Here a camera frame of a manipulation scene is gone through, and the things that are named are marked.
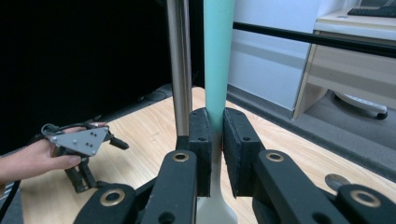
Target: wooden surface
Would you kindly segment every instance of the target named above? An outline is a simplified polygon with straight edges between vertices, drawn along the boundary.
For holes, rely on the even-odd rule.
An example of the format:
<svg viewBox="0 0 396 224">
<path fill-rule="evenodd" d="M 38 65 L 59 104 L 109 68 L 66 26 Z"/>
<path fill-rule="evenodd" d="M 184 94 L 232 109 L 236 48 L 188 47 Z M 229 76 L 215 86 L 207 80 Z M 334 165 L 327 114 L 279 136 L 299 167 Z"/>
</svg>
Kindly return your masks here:
<svg viewBox="0 0 396 224">
<path fill-rule="evenodd" d="M 193 109 L 205 106 L 205 91 L 193 88 Z M 334 193 L 324 181 L 327 174 L 339 174 L 351 183 L 382 192 L 396 202 L 396 184 L 290 133 L 236 105 L 228 107 L 245 113 L 267 149 L 289 154 L 320 188 Z M 163 157 L 175 149 L 176 127 L 172 98 L 150 105 L 109 122 L 110 131 L 130 146 L 125 151 L 103 143 L 89 166 L 97 180 L 121 183 L 137 189 L 158 174 Z M 224 199 L 242 224 L 257 223 L 251 198 L 232 196 L 224 160 L 221 189 Z M 21 182 L 24 223 L 73 223 L 95 189 L 76 194 L 65 172 L 52 171 Z"/>
</svg>

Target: finger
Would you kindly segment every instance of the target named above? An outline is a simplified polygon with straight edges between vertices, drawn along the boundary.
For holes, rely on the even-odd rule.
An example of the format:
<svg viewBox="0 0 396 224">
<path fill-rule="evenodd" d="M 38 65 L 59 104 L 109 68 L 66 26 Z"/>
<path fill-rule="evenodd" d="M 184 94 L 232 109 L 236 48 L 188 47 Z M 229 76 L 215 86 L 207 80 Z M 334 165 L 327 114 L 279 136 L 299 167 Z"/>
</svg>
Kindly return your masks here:
<svg viewBox="0 0 396 224">
<path fill-rule="evenodd" d="M 81 163 L 80 156 L 60 156 L 51 159 L 52 169 L 66 170 Z"/>
<path fill-rule="evenodd" d="M 106 125 L 106 122 L 95 122 L 95 123 L 91 123 L 91 125 L 93 125 L 95 127 L 103 127 Z M 84 130 L 86 130 L 86 128 L 84 128 L 84 127 L 75 127 L 75 128 L 65 129 L 64 132 L 65 133 L 75 133 L 75 132 L 84 131 Z"/>
</svg>

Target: black curtain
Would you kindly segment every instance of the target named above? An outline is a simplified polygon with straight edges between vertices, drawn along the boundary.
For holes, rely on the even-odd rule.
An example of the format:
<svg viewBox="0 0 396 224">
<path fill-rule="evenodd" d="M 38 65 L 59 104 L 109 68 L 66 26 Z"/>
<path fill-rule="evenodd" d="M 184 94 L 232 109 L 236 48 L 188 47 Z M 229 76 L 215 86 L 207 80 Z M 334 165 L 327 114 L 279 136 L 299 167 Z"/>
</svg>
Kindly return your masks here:
<svg viewBox="0 0 396 224">
<path fill-rule="evenodd" d="M 1 1 L 0 155 L 170 83 L 167 37 L 155 0 Z"/>
</svg>

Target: hand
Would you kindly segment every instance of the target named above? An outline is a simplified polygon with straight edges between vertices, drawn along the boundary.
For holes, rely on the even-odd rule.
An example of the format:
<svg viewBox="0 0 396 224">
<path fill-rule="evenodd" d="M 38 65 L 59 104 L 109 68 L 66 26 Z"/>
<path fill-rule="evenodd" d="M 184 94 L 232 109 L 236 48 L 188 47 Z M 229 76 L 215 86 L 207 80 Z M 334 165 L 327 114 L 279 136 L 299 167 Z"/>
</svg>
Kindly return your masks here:
<svg viewBox="0 0 396 224">
<path fill-rule="evenodd" d="M 106 125 L 104 122 L 97 124 L 99 127 Z M 85 129 L 70 128 L 64 131 L 72 133 L 82 130 Z M 80 156 L 53 157 L 54 152 L 55 145 L 49 140 L 42 139 L 9 156 L 0 158 L 0 184 L 43 175 L 51 170 L 69 169 L 81 162 Z"/>
</svg>

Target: black cable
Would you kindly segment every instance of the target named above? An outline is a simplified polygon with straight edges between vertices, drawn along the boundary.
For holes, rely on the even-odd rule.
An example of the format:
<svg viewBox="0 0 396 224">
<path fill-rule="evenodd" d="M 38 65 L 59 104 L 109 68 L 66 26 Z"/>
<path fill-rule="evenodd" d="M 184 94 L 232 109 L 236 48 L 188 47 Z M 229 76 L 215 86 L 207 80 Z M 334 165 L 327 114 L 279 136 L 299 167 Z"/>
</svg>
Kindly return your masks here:
<svg viewBox="0 0 396 224">
<path fill-rule="evenodd" d="M 0 209 L 0 223 L 2 222 L 4 216 L 6 215 L 6 212 L 9 208 L 9 205 L 12 203 L 14 200 L 15 194 L 17 194 L 18 188 L 20 187 L 20 180 L 17 180 L 14 182 L 14 185 L 12 186 L 11 192 L 8 194 L 6 201 L 3 203 Z"/>
</svg>

